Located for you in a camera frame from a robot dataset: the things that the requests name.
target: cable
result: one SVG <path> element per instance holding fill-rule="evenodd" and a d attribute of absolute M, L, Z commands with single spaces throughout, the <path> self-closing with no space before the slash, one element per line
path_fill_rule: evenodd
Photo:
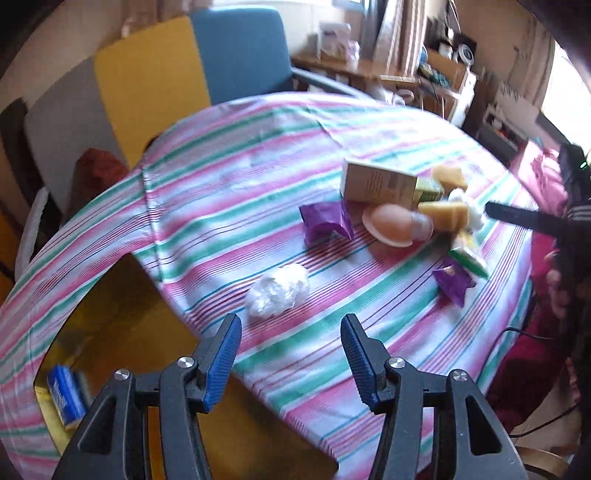
<path fill-rule="evenodd" d="M 570 407 L 568 410 L 562 412 L 557 417 L 554 417 L 552 420 L 548 420 L 546 423 L 543 423 L 542 425 L 538 425 L 536 428 L 528 430 L 527 432 L 520 433 L 519 435 L 509 435 L 509 437 L 512 439 L 519 439 L 521 437 L 525 437 L 526 435 L 529 435 L 530 433 L 537 432 L 538 430 L 543 429 L 544 427 L 547 427 L 551 423 L 554 423 L 556 420 L 560 420 L 562 417 L 566 417 L 569 413 L 571 413 L 578 406 L 579 406 L 579 403 L 577 402 L 572 407 Z"/>
<path fill-rule="evenodd" d="M 543 340 L 543 341 L 551 341 L 551 340 L 557 340 L 556 338 L 552 338 L 552 337 L 542 337 L 539 335 L 532 335 L 531 333 L 527 333 L 524 332 L 523 330 L 519 329 L 519 328 L 515 328 L 515 327 L 507 327 L 506 329 L 502 330 L 495 338 L 495 341 L 492 342 L 492 346 L 491 349 L 488 350 L 488 354 L 486 355 L 486 360 L 485 360 L 485 365 L 488 362 L 488 359 L 491 357 L 492 355 L 492 351 L 495 349 L 496 344 L 498 343 L 499 339 L 501 338 L 501 335 L 503 335 L 503 333 L 507 333 L 507 332 L 517 332 L 520 335 L 525 335 L 526 337 L 530 337 L 533 338 L 534 340 Z"/>
<path fill-rule="evenodd" d="M 542 337 L 540 335 L 532 335 L 531 333 L 524 332 L 523 330 L 521 330 L 519 328 L 507 327 L 501 333 L 499 333 L 499 335 L 496 336 L 496 339 L 495 339 L 494 343 L 492 344 L 491 351 L 489 351 L 489 353 L 486 357 L 487 362 L 488 362 L 489 357 L 491 356 L 492 351 L 495 349 L 495 346 L 496 346 L 497 342 L 499 341 L 499 338 L 501 338 L 501 335 L 503 335 L 503 333 L 507 333 L 507 332 L 516 332 L 516 333 L 519 333 L 520 335 L 525 335 L 526 337 L 533 338 L 534 340 L 541 340 L 544 342 L 557 340 L 556 338 L 553 338 L 553 337 Z M 562 412 L 560 415 L 553 418 L 552 420 L 549 420 L 549 421 L 543 423 L 542 425 L 538 425 L 537 427 L 535 427 L 531 430 L 528 430 L 527 432 L 520 433 L 519 435 L 511 435 L 510 434 L 509 437 L 512 439 L 518 439 L 521 437 L 525 437 L 526 435 L 529 435 L 530 433 L 537 432 L 538 430 L 543 429 L 544 427 L 547 427 L 551 423 L 554 423 L 555 421 L 560 420 L 562 417 L 566 417 L 569 413 L 571 413 L 578 406 L 579 406 L 579 403 L 577 402 L 572 407 L 570 407 L 568 410 Z"/>
<path fill-rule="evenodd" d="M 495 343 L 498 341 L 499 337 L 500 337 L 500 336 L 501 336 L 503 333 L 505 333 L 505 332 L 517 332 L 517 333 L 519 333 L 520 335 L 525 335 L 526 337 L 533 338 L 534 340 L 544 340 L 544 341 L 548 341 L 548 340 L 557 340 L 557 339 L 556 339 L 556 338 L 554 338 L 554 337 L 542 337 L 542 336 L 540 336 L 540 335 L 532 335 L 531 333 L 524 332 L 523 330 L 521 330 L 521 329 L 519 329 L 519 328 L 515 328 L 515 327 L 507 327 L 506 329 L 504 329 L 504 330 L 503 330 L 503 331 L 502 331 L 502 332 L 499 334 L 499 336 L 497 337 L 497 339 L 496 339 Z"/>

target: white tissue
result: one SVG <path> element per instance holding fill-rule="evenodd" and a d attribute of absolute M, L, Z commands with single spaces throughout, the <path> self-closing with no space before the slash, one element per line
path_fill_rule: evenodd
<path fill-rule="evenodd" d="M 310 294 L 308 271 L 297 263 L 264 273 L 244 299 L 249 317 L 267 319 L 303 304 Z"/>
<path fill-rule="evenodd" d="M 462 189 L 455 189 L 449 194 L 448 200 L 450 202 L 462 202 L 468 205 L 469 218 L 468 229 L 478 231 L 484 226 L 484 210 L 471 197 L 466 195 Z"/>

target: purple wrapper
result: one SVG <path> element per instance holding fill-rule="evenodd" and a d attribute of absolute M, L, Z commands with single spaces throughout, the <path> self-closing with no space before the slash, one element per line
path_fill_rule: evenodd
<path fill-rule="evenodd" d="M 344 200 L 301 205 L 300 214 L 304 221 L 306 245 L 331 232 L 355 240 L 351 217 Z"/>
<path fill-rule="evenodd" d="M 472 276 L 453 258 L 447 257 L 433 277 L 443 294 L 459 307 L 464 306 L 466 290 L 476 286 Z"/>

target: table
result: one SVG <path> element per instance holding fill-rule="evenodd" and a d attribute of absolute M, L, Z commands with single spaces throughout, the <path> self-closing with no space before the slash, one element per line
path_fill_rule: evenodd
<path fill-rule="evenodd" d="M 295 67 L 310 70 L 319 69 L 329 73 L 343 75 L 349 80 L 358 79 L 370 82 L 390 81 L 415 84 L 414 76 L 404 76 L 399 70 L 385 69 L 383 65 L 372 60 L 359 59 L 356 68 L 347 65 L 345 61 L 319 59 L 314 55 L 300 54 L 293 55 L 291 62 Z"/>
<path fill-rule="evenodd" d="M 340 479 L 367 478 L 382 417 L 361 403 L 339 325 L 356 313 L 370 336 L 417 368 L 462 368 L 486 390 L 512 345 L 497 334 L 521 326 L 531 282 L 530 233 L 487 220 L 476 240 L 491 277 L 458 309 L 431 272 L 449 239 L 392 249 L 349 204 L 356 239 L 307 248 L 298 205 L 339 198 L 344 158 L 427 175 L 461 165 L 468 194 L 535 208 L 521 184 L 474 140 L 434 115 L 344 96 L 278 93 L 201 111 L 162 134 L 129 176 L 66 223 L 35 257 L 0 309 L 0 436 L 29 480 L 58 461 L 33 392 L 59 328 L 117 260 L 133 252 L 161 295 L 196 335 L 237 313 L 243 337 L 233 372 L 295 431 L 339 463 Z M 267 321 L 243 309 L 264 272 L 298 262 L 310 273 L 307 302 Z M 421 466 L 432 415 L 424 416 Z"/>

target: blue packet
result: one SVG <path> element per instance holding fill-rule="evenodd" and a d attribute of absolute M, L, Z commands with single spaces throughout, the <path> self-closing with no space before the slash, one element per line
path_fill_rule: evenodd
<path fill-rule="evenodd" d="M 75 429 L 86 415 L 86 406 L 78 391 L 74 374 L 68 367 L 56 365 L 47 374 L 47 386 L 64 427 L 66 430 Z"/>

